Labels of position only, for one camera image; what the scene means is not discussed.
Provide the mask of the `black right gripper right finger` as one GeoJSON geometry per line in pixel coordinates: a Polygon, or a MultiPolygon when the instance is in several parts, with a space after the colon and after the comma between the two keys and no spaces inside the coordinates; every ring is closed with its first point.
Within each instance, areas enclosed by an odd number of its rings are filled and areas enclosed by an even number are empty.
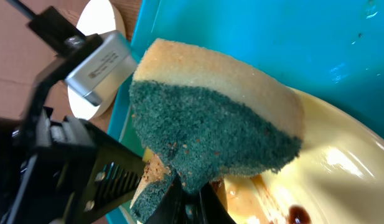
{"type": "Polygon", "coordinates": [[[199,224],[236,224],[209,183],[199,192],[197,220],[199,224]]]}

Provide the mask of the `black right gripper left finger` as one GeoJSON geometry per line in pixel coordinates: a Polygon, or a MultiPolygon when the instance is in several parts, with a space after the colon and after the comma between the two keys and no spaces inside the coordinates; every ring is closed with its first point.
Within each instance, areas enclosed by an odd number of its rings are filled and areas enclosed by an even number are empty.
{"type": "Polygon", "coordinates": [[[184,224],[184,191],[178,177],[145,224],[184,224]]]}

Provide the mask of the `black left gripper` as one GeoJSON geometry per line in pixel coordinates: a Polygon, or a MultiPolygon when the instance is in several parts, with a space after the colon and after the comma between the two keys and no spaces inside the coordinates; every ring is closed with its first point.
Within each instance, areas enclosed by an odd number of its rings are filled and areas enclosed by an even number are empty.
{"type": "Polygon", "coordinates": [[[0,118],[0,223],[93,223],[131,200],[142,158],[88,121],[53,121],[50,89],[106,43],[94,34],[34,80],[21,120],[0,118]]]}

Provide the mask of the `green yellow sponge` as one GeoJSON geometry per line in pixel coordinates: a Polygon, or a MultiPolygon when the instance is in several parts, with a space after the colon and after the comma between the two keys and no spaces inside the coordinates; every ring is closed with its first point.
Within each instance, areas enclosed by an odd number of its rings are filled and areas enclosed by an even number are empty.
{"type": "Polygon", "coordinates": [[[131,201],[146,222],[174,179],[196,194],[224,177],[280,171],[304,139],[300,97],[229,55],[155,40],[129,88],[132,120],[153,153],[131,201]]]}

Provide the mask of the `yellow plate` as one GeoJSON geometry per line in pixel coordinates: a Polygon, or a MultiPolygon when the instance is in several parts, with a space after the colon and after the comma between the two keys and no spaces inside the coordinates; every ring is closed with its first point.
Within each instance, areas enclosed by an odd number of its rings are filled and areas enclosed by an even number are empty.
{"type": "Polygon", "coordinates": [[[294,90],[304,108],[299,155],[280,171],[209,182],[236,223],[384,223],[384,140],[294,90]]]}

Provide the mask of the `white plate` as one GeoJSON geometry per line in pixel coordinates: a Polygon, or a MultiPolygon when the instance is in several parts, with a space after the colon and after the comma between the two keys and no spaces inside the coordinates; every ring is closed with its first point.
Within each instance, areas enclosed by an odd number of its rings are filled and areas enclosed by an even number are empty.
{"type": "MultiPolygon", "coordinates": [[[[78,20],[77,29],[84,34],[107,34],[114,30],[118,30],[122,34],[126,33],[121,14],[109,0],[90,0],[78,20]]],[[[93,55],[96,58],[89,57],[88,62],[84,63],[86,69],[83,71],[97,72],[102,76],[101,70],[106,65],[104,56],[108,55],[108,51],[105,50],[103,53],[93,55]]],[[[101,104],[95,106],[68,87],[71,111],[75,117],[85,120],[99,117],[110,107],[117,91],[117,88],[110,87],[105,99],[102,100],[101,104]]]]}

